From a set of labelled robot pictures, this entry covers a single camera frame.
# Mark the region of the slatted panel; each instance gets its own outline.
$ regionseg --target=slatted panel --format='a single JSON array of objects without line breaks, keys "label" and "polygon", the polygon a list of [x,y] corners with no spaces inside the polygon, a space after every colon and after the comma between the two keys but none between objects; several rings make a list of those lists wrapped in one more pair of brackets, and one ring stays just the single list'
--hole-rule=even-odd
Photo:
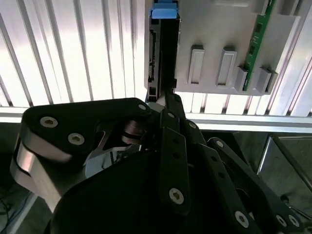
[{"label": "slatted panel", "polygon": [[[0,1],[0,105],[145,100],[145,0]],[[179,93],[187,113],[306,117],[312,108],[312,12],[297,18],[271,95]]]}]

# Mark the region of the blue tab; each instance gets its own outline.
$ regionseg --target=blue tab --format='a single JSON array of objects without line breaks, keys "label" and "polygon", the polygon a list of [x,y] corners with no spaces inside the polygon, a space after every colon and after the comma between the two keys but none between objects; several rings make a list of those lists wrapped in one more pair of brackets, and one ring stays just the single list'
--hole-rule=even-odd
[{"label": "blue tab", "polygon": [[177,4],[172,3],[170,0],[154,3],[150,10],[150,16],[152,16],[152,19],[176,19],[177,14]]}]

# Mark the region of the green circuit board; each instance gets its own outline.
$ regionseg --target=green circuit board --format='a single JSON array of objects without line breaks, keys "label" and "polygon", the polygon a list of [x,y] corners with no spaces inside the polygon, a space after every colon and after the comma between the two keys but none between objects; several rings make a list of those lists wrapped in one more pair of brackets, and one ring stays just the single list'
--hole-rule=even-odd
[{"label": "green circuit board", "polygon": [[257,16],[255,26],[253,29],[253,34],[249,43],[249,49],[244,63],[244,69],[247,70],[248,72],[244,82],[243,91],[247,91],[248,85],[252,78],[252,74],[254,72],[254,64],[257,59],[262,39],[268,26],[274,4],[275,0],[269,0],[265,14]]}]

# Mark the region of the cable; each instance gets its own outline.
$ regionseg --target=cable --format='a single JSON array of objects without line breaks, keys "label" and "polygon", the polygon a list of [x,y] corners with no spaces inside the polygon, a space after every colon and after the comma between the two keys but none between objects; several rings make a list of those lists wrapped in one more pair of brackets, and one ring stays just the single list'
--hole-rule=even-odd
[{"label": "cable", "polygon": [[6,224],[5,224],[5,227],[2,229],[2,231],[0,232],[0,234],[4,234],[4,233],[5,233],[4,231],[6,231],[7,227],[12,223],[12,221],[13,221],[17,216],[19,216],[19,214],[20,214],[20,213],[22,212],[22,210],[24,209],[24,207],[25,207],[25,205],[26,205],[26,202],[27,202],[27,200],[28,200],[30,194],[31,194],[31,193],[29,193],[29,194],[27,195],[27,197],[25,198],[24,202],[20,204],[21,208],[19,209],[19,211],[16,213],[16,211],[18,210],[18,209],[16,209],[16,210],[11,214],[11,216],[8,217],[7,222],[6,222]]},{"label": "cable", "polygon": [[[4,201],[2,199],[0,199],[0,202],[3,205],[3,208],[5,209],[6,212],[6,224],[9,222],[9,212],[8,212],[8,207],[6,206],[6,204],[4,203]],[[3,231],[6,229],[6,224],[4,226],[4,229],[0,232],[0,234],[4,233]]]}]

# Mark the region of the screw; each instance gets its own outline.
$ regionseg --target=screw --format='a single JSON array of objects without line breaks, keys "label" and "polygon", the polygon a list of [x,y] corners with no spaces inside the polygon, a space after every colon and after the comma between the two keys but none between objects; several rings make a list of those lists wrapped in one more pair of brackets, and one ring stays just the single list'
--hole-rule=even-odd
[{"label": "screw", "polygon": [[142,105],[142,104],[139,104],[139,108],[142,109],[143,111],[146,110],[146,106]]},{"label": "screw", "polygon": [[196,128],[196,124],[194,124],[193,122],[189,122],[189,125],[192,127],[192,128]]},{"label": "screw", "polygon": [[172,114],[172,113],[170,113],[170,112],[168,112],[168,115],[169,115],[171,118],[174,118],[174,117],[175,117],[174,114]]},{"label": "screw", "polygon": [[184,202],[184,196],[179,189],[172,188],[169,191],[169,197],[175,204],[181,205]]},{"label": "screw", "polygon": [[279,215],[277,214],[277,215],[276,215],[276,218],[277,218],[277,220],[280,222],[280,224],[282,224],[284,227],[287,227],[286,221],[285,221],[281,216],[279,216]]},{"label": "screw", "polygon": [[241,211],[235,212],[235,218],[239,222],[239,224],[242,225],[244,228],[249,227],[249,221]]},{"label": "screw", "polygon": [[55,118],[46,116],[40,119],[40,124],[46,128],[55,128],[59,123]]},{"label": "screw", "polygon": [[79,133],[71,133],[68,136],[68,141],[73,145],[82,145],[84,143],[84,137]]},{"label": "screw", "polygon": [[299,224],[298,220],[295,219],[295,217],[293,217],[292,215],[289,215],[288,218],[292,222],[293,225],[295,225],[296,227],[299,228],[300,224]]},{"label": "screw", "polygon": [[219,147],[221,147],[221,148],[223,148],[223,146],[224,146],[223,143],[222,143],[221,141],[218,141],[218,140],[216,141],[216,144],[217,144]]}]

